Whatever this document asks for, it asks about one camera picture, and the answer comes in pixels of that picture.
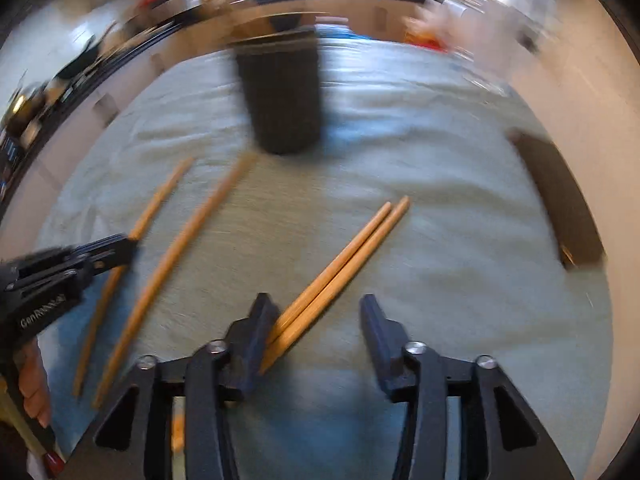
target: dark cylindrical container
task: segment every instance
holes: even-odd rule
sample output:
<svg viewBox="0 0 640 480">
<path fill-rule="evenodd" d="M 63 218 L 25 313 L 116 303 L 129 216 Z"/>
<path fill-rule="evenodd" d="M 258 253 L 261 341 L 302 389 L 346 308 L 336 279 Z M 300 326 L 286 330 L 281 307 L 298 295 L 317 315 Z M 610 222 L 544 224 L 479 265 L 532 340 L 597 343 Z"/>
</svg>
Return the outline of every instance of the dark cylindrical container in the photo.
<svg viewBox="0 0 640 480">
<path fill-rule="evenodd" d="M 232 49 L 258 146 L 289 155 L 318 142 L 322 106 L 315 29 L 242 40 Z"/>
</svg>

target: screw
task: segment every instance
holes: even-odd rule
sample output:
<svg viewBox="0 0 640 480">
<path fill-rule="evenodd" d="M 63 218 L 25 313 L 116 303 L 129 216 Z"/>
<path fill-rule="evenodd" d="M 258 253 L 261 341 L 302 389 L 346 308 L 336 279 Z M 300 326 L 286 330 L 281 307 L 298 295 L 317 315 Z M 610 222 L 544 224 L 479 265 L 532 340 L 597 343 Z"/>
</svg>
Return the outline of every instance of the screw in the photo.
<svg viewBox="0 0 640 480">
<path fill-rule="evenodd" d="M 409 352 L 409 354 L 424 354 L 427 351 L 427 345 L 421 343 L 420 341 L 409 341 L 406 345 L 404 345 L 404 349 Z"/>
<path fill-rule="evenodd" d="M 215 339 L 207 343 L 207 350 L 210 354 L 222 354 L 222 352 L 226 351 L 226 342 L 222 339 Z"/>
<path fill-rule="evenodd" d="M 484 368 L 485 370 L 493 370 L 498 366 L 498 361 L 496 361 L 490 355 L 481 355 L 478 359 L 476 359 L 476 363 L 478 363 L 479 367 Z"/>
<path fill-rule="evenodd" d="M 152 355 L 143 355 L 139 357 L 136 361 L 136 366 L 141 370 L 151 370 L 154 366 L 158 364 L 158 359 L 153 357 Z"/>
</svg>

